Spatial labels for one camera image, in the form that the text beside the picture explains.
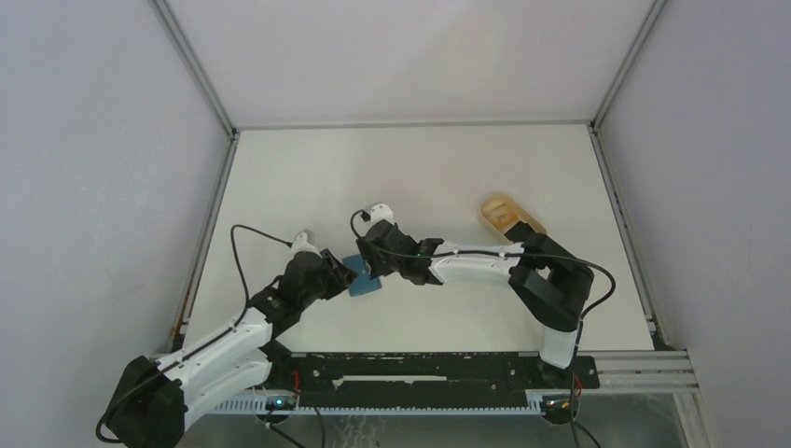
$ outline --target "gray wall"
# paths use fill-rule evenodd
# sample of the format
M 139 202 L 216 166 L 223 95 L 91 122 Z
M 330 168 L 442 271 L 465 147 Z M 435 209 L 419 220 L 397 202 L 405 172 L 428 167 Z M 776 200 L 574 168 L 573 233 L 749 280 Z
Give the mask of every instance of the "gray wall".
M 791 427 L 791 3 L 671 2 L 603 130 L 723 446 Z
M 91 446 L 165 343 L 226 137 L 144 1 L 0 10 L 0 434 Z

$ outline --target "red wire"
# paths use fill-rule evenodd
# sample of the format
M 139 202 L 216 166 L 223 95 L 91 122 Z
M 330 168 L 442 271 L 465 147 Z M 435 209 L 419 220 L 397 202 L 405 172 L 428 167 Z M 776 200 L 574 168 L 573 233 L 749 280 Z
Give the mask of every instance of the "red wire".
M 294 390 L 299 392 L 299 371 L 293 371 L 291 374 L 294 375 Z
M 577 375 L 577 374 L 574 375 L 574 382 L 576 384 L 576 391 L 574 393 L 574 396 L 577 397 L 577 398 L 582 397 L 582 389 L 583 389 L 583 387 L 582 387 L 582 381 L 580 381 L 580 379 L 579 379 L 579 375 Z

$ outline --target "white wall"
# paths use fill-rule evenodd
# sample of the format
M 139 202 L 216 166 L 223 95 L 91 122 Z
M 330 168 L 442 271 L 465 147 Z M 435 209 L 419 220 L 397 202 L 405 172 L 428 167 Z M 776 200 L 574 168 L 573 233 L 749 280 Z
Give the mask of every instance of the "white wall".
M 671 2 L 604 126 L 723 446 L 787 446 L 791 3 Z
M 167 340 L 226 137 L 144 1 L 0 13 L 0 434 L 91 446 Z
M 240 127 L 590 119 L 651 0 L 172 0 Z

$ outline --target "metal frame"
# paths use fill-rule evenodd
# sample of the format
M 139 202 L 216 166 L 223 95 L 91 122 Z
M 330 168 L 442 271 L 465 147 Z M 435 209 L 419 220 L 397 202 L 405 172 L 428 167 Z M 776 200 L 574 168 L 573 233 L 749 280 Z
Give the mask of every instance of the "metal frame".
M 604 180 L 604 188 L 607 190 L 610 204 L 613 208 L 613 215 L 616 218 L 618 225 L 618 232 L 620 232 L 620 239 L 623 242 L 624 250 L 626 251 L 626 258 L 631 267 L 631 275 L 634 279 L 634 284 L 637 287 L 637 295 L 640 297 L 640 303 L 643 304 L 645 318 L 648 321 L 649 329 L 659 336 L 659 339 L 654 340 L 655 345 L 662 345 L 656 348 L 664 349 L 670 344 L 667 334 L 663 332 L 664 319 L 661 316 L 659 307 L 653 301 L 652 288 L 643 269 L 643 264 L 640 261 L 637 247 L 634 239 L 631 236 L 629 218 L 626 210 L 624 209 L 623 202 L 621 201 L 620 188 L 613 176 L 613 171 L 610 168 L 609 159 L 607 159 L 602 147 L 602 142 L 599 140 L 599 133 L 592 127 L 588 126 L 588 133 L 590 135 L 590 142 L 593 144 L 593 151 L 596 154 L 596 160 L 599 162 L 599 170 L 602 172 L 602 179 Z
M 596 115 L 594 115 L 593 119 L 590 121 L 593 129 L 598 130 L 602 126 L 602 122 L 607 117 L 607 113 L 610 111 L 610 107 L 618 96 L 618 92 L 623 86 L 624 80 L 626 80 L 627 75 L 634 67 L 637 57 L 643 50 L 646 40 L 650 36 L 651 31 L 654 29 L 654 25 L 659 20 L 659 16 L 661 15 L 667 3 L 668 0 L 654 0 L 651 8 L 648 9 L 648 13 L 645 14 L 643 23 L 640 24 L 640 29 L 637 31 L 637 35 L 634 37 L 631 45 L 629 45 L 626 56 L 624 56 L 623 61 L 621 61 L 620 67 L 616 72 L 616 76 L 613 78 L 613 82 L 610 83 L 610 87 L 607 89 L 607 93 L 604 95 L 602 103 L 599 105 L 599 109 L 596 110 Z
M 583 357 L 593 357 L 596 362 L 600 387 L 586 389 L 586 395 L 614 394 L 674 394 L 681 397 L 678 402 L 687 403 L 688 398 L 698 398 L 700 389 L 692 370 L 687 352 L 580 352 Z M 511 408 L 471 408 L 471 409 L 362 409 L 362 408 L 319 408 L 322 413 L 336 415 L 539 415 L 544 396 L 568 395 L 568 388 L 525 390 L 526 407 Z M 284 391 L 270 391 L 267 395 L 259 391 L 238 394 L 217 406 L 211 413 L 250 414 L 261 411 L 266 397 L 289 396 Z M 313 414 L 312 407 L 297 407 L 296 410 L 279 413 Z M 690 431 L 696 424 L 690 420 L 686 424 Z
M 168 37 L 170 37 L 171 42 L 173 42 L 173 46 L 179 58 L 181 58 L 184 65 L 187 67 L 189 75 L 192 77 L 195 85 L 201 90 L 203 98 L 212 108 L 212 111 L 214 111 L 225 134 L 227 134 L 229 138 L 233 137 L 236 130 L 233 128 L 233 124 L 231 124 L 228 112 L 226 112 L 225 107 L 222 106 L 222 102 L 220 102 L 220 97 L 217 95 L 212 81 L 209 80 L 206 71 L 201 65 L 201 61 L 198 60 L 198 56 L 195 54 L 195 50 L 193 50 L 192 46 L 189 44 L 178 19 L 175 17 L 175 14 L 173 14 L 173 9 L 168 4 L 167 0 L 148 0 L 148 4 L 154 9 L 154 14 L 157 15 L 157 18 L 162 24 L 162 28 L 164 28 Z
M 214 111 L 219 124 L 229 136 L 229 145 L 226 149 L 226 157 L 218 176 L 215 193 L 211 200 L 207 217 L 201 230 L 201 240 L 196 248 L 191 275 L 187 282 L 184 301 L 182 303 L 181 314 L 176 322 L 175 332 L 172 336 L 177 338 L 181 333 L 182 324 L 188 320 L 192 303 L 200 282 L 203 265 L 208 253 L 212 233 L 215 227 L 217 214 L 228 183 L 230 169 L 239 140 L 239 130 L 237 130 L 224 108 L 219 96 L 209 77 L 206 75 L 199 58 L 189 44 L 178 19 L 175 17 L 172 8 L 167 0 L 148 0 L 155 14 L 159 18 L 164 30 L 171 38 L 176 52 L 184 62 L 196 86 L 201 91 L 207 104 Z M 609 112 L 610 107 L 618 96 L 621 87 L 627 76 L 631 72 L 645 42 L 654 28 L 659 16 L 666 8 L 667 0 L 655 0 L 648 10 L 640 29 L 631 42 L 629 50 L 621 62 L 618 71 L 605 94 L 602 103 L 598 107 L 595 116 L 590 120 L 527 120 L 527 121 L 475 121 L 475 122 L 408 122 L 408 123 L 357 123 L 342 125 L 296 125 L 296 126 L 277 126 L 277 127 L 245 127 L 251 129 L 326 129 L 326 128 L 373 128 L 373 127 L 424 127 L 424 126 L 476 126 L 476 125 L 524 125 L 524 124 L 587 124 L 590 134 L 590 141 L 593 144 L 599 167 L 602 171 L 604 184 L 613 213 L 616 217 L 618 230 L 620 231 L 627 258 L 629 260 L 632 274 L 634 275 L 635 285 L 638 289 L 641 303 L 646 312 L 649 323 L 656 324 L 657 334 L 664 337 L 661 333 L 662 318 L 658 313 L 651 297 L 651 288 L 646 279 L 644 269 L 640 262 L 638 251 L 630 232 L 629 219 L 624 204 L 620 200 L 617 181 L 610 169 L 610 164 L 599 138 L 599 129 Z M 710 420 L 704 409 L 701 392 L 698 388 L 692 365 L 689 362 L 686 352 L 677 351 L 657 351 L 657 352 L 594 352 L 584 355 L 593 356 L 596 360 L 601 387 L 599 389 L 589 389 L 588 394 L 673 394 L 682 429 L 687 437 L 690 447 L 716 447 L 714 432 L 710 425 Z M 567 394 L 568 390 L 531 390 L 528 394 L 528 402 L 536 403 L 535 406 L 529 404 L 525 408 L 508 409 L 475 409 L 475 410 L 365 410 L 366 414 L 409 414 L 409 415 L 428 415 L 428 414 L 537 414 L 537 403 L 543 395 Z M 250 414 L 260 410 L 262 405 L 261 396 L 254 394 L 241 394 L 233 399 L 226 401 L 218 406 L 213 413 L 225 414 Z M 313 413 L 311 408 L 300 408 L 289 413 Z M 326 414 L 358 414 L 360 410 L 324 410 Z
M 189 316 L 192 314 L 192 306 L 195 304 L 195 295 L 198 293 L 198 284 L 201 282 L 203 266 L 206 264 L 206 256 L 209 253 L 209 244 L 212 241 L 212 234 L 215 231 L 217 215 L 220 213 L 220 204 L 222 204 L 222 198 L 225 194 L 225 187 L 228 184 L 228 178 L 230 177 L 230 169 L 233 166 L 233 158 L 236 156 L 236 146 L 239 144 L 239 136 L 239 133 L 235 133 L 229 140 L 228 146 L 226 147 L 225 157 L 223 158 L 219 174 L 217 175 L 214 194 L 212 196 L 211 202 L 209 203 L 206 218 L 203 221 L 203 225 L 201 226 L 201 238 L 197 247 L 195 248 L 192 269 L 190 270 L 184 293 L 181 296 L 181 311 L 176 317 L 171 338 L 168 341 L 168 348 L 171 350 L 173 350 L 173 345 L 184 337 L 187 330 L 186 323 L 189 321 Z

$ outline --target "black cable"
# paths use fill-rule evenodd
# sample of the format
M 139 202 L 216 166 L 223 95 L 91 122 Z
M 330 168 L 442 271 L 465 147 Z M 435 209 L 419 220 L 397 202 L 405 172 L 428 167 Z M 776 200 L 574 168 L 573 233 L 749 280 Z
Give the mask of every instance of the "black cable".
M 319 412 L 319 408 L 313 407 L 313 411 L 316 412 L 316 417 L 319 419 L 319 427 L 322 429 L 322 448 L 326 446 L 326 427 L 324 426 L 324 417 L 322 417 L 321 413 Z
M 571 435 L 574 437 L 574 445 L 576 448 L 580 448 L 579 444 L 579 435 L 576 433 L 576 426 L 575 426 L 575 415 L 574 415 L 574 398 L 575 398 L 575 389 L 576 389 L 576 373 L 574 373 L 574 369 L 571 370 L 571 393 L 569 394 L 569 409 L 571 410 Z
M 319 409 L 318 408 L 313 407 L 313 410 L 316 412 L 316 416 L 319 419 L 319 427 L 321 427 L 321 430 L 322 430 L 322 448 L 325 448 L 325 446 L 326 446 L 326 427 L 324 425 L 324 418 L 322 417 L 321 413 L 319 413 Z M 293 443 L 294 445 L 296 445 L 299 448 L 306 448 L 305 445 L 299 443 L 293 437 L 291 437 L 288 434 L 286 434 L 285 432 L 283 432 L 282 429 L 280 429 L 278 427 L 275 427 L 271 423 L 269 423 L 270 415 L 272 415 L 273 412 L 274 412 L 274 409 L 270 410 L 269 413 L 267 413 L 267 415 L 263 419 L 261 419 L 260 417 L 258 419 L 261 420 L 262 422 L 264 422 L 265 424 L 267 424 L 267 428 L 271 429 L 272 431 L 274 431 L 275 434 L 277 434 L 280 437 L 286 439 L 287 441 L 290 441 L 291 443 Z
M 272 431 L 274 431 L 274 433 L 275 433 L 275 434 L 277 434 L 277 435 L 279 435 L 280 437 L 282 437 L 282 438 L 286 439 L 287 441 L 290 441 L 291 443 L 293 443 L 293 444 L 294 444 L 294 446 L 297 446 L 297 447 L 299 447 L 299 448 L 307 448 L 307 447 L 306 447 L 305 445 L 303 445 L 302 443 L 299 443 L 298 441 L 294 440 L 294 438 L 293 438 L 293 437 L 291 437 L 291 436 L 289 436 L 288 434 L 284 433 L 284 432 L 283 432 L 283 431 L 282 431 L 280 428 L 278 428 L 278 427 L 275 427 L 275 426 L 273 426 L 273 425 L 270 425 L 270 429 L 271 429 Z
M 582 429 L 582 432 L 588 434 L 588 437 L 590 437 L 590 439 L 593 441 L 593 444 L 596 445 L 596 448 L 602 448 L 602 445 L 599 443 L 599 441 L 597 441 L 596 438 L 593 437 L 593 434 L 591 434 L 586 427 L 583 427 L 581 423 L 574 422 L 574 426 Z
M 236 238 L 234 236 L 234 231 L 236 229 L 245 229 L 247 231 L 251 231 L 253 233 L 257 233 L 257 234 L 259 234 L 261 236 L 265 236 L 265 237 L 267 237 L 267 238 L 269 238 L 269 239 L 271 239 L 273 241 L 276 241 L 278 243 L 282 243 L 284 245 L 287 245 L 288 247 L 291 247 L 291 243 L 288 243 L 285 240 L 281 240 L 280 238 L 276 238 L 276 237 L 271 236 L 271 235 L 269 235 L 267 233 L 264 233 L 263 231 L 259 231 L 257 229 L 253 229 L 252 227 L 248 227 L 248 226 L 245 226 L 243 224 L 234 224 L 233 226 L 230 227 L 230 246 L 231 246 L 231 249 L 233 250 L 233 260 L 236 263 L 236 269 L 239 271 L 239 277 L 242 279 L 242 288 L 244 289 L 244 308 L 242 309 L 242 312 L 239 314 L 239 317 L 236 318 L 236 321 L 234 321 L 232 328 L 225 329 L 223 332 L 221 332 L 220 334 L 218 334 L 217 336 L 212 338 L 207 343 L 204 343 L 200 347 L 198 347 L 195 350 L 192 350 L 188 354 L 184 355 L 184 357 L 182 358 L 182 362 L 189 360 L 190 358 L 194 357 L 195 355 L 198 355 L 201 351 L 205 350 L 206 347 L 209 347 L 213 343 L 216 343 L 217 341 L 219 341 L 220 339 L 222 339 L 223 337 L 228 335 L 230 332 L 234 331 L 236 329 L 236 327 L 239 326 L 239 323 L 242 322 L 242 319 L 244 319 L 244 316 L 247 314 L 247 309 L 250 307 L 250 291 L 247 288 L 247 281 L 244 279 L 244 272 L 242 271 L 242 264 L 239 262 L 239 252 L 236 249 Z M 279 280 L 280 280 L 280 276 L 275 277 L 274 280 L 272 280 L 271 283 L 267 287 L 271 287 L 272 285 L 275 284 L 275 282 L 277 282 Z M 96 439 L 99 439 L 99 441 L 102 441 L 104 443 L 121 443 L 121 441 L 119 439 L 110 439 L 110 438 L 106 437 L 104 434 L 102 434 L 102 426 L 106 423 L 107 418 L 110 416 L 110 414 L 117 408 L 117 406 L 122 401 L 124 401 L 125 399 L 128 399 L 133 393 L 135 393 L 138 390 L 141 390 L 142 388 L 144 388 L 147 385 L 151 384 L 151 382 L 153 382 L 157 378 L 161 377 L 162 375 L 164 375 L 168 371 L 174 369 L 176 366 L 178 366 L 178 364 L 179 364 L 178 362 L 174 362 L 173 364 L 169 365 L 168 367 L 157 371 L 156 373 L 154 373 L 153 375 L 149 376 L 148 378 L 146 378 L 142 382 L 138 383 L 135 387 L 131 388 L 129 391 L 127 391 L 125 394 L 123 394 L 119 399 L 117 399 L 117 400 L 113 401 L 112 403 L 110 403 L 110 405 L 107 406 L 107 410 L 104 411 L 104 413 L 102 414 L 102 417 L 99 418 L 99 422 L 96 423 L 96 428 L 94 429 L 94 435 L 96 436 Z
M 357 217 L 357 215 L 363 215 L 364 213 L 366 213 L 366 211 L 361 208 L 356 212 L 352 213 L 352 217 L 349 218 L 349 227 L 352 228 L 352 233 L 354 234 L 354 237 L 357 239 L 362 238 L 362 235 L 360 235 L 360 232 L 358 232 L 357 228 L 354 227 L 354 219 Z

